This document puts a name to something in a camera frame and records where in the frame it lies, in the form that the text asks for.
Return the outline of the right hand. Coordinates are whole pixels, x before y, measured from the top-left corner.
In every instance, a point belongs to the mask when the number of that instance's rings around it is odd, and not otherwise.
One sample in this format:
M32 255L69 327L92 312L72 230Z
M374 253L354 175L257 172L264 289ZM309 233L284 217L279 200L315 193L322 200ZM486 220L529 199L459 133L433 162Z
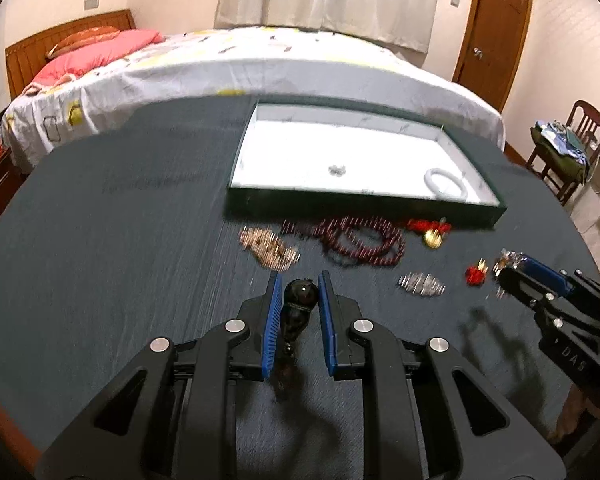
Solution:
M565 436L573 434L581 415L585 412L600 420L600 408L596 408L585 393L572 384L565 403L562 404L562 411L556 420L555 428L548 437L550 443L558 443Z

